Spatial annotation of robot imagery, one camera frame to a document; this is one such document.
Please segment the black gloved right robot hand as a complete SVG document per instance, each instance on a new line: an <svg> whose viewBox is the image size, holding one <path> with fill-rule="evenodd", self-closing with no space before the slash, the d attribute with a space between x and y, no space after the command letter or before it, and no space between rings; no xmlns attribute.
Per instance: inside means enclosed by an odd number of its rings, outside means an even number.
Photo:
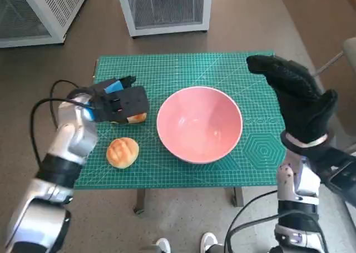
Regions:
<svg viewBox="0 0 356 253"><path fill-rule="evenodd" d="M308 69L277 56L253 55L246 59L248 70L263 75L275 91L285 130L302 143L311 143L328 133L338 94L322 93Z"/></svg>

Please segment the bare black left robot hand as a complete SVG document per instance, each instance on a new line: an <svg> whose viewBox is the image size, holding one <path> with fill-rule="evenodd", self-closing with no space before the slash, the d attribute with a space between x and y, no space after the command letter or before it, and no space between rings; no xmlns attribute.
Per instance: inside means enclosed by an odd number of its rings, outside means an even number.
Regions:
<svg viewBox="0 0 356 253"><path fill-rule="evenodd" d="M126 76L122 78L110 78L99 82L91 88L96 92L113 93L129 88L136 82L136 76Z"/></svg>

